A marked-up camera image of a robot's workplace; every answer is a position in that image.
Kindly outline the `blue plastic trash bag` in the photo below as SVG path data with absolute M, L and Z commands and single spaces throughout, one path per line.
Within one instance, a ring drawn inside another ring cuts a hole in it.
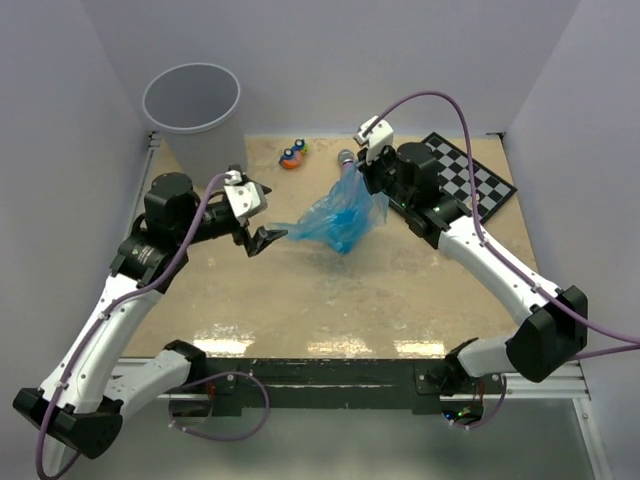
M 362 173 L 346 166 L 330 191 L 296 222 L 272 222 L 268 228 L 286 230 L 291 241 L 313 241 L 348 254 L 365 235 L 386 223 L 388 210 L 388 197 L 370 194 Z

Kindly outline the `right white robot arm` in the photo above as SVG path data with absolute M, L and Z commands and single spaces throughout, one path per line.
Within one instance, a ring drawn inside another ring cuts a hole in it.
M 539 383 L 587 344 L 585 293 L 562 289 L 528 268 L 477 225 L 469 208 L 438 180 L 437 160 L 420 142 L 398 148 L 363 144 L 358 169 L 367 190 L 385 194 L 409 230 L 470 272 L 517 325 L 512 336 L 468 340 L 446 357 L 445 379 L 459 393 L 481 377 L 518 373 Z

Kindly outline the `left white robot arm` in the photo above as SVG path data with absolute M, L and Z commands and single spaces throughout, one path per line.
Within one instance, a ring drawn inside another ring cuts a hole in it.
M 200 390 L 206 355 L 172 341 L 141 370 L 115 380 L 112 371 L 141 322 L 188 262 L 188 248 L 230 236 L 254 257 L 284 236 L 282 230 L 249 230 L 267 206 L 270 188 L 237 165 L 215 176 L 199 196 L 191 179 L 172 172 L 156 177 L 142 213 L 118 247 L 103 291 L 65 357 L 37 388 L 23 388 L 14 409 L 77 454 L 95 459 L 117 438 L 126 418 L 156 396 L 181 388 Z

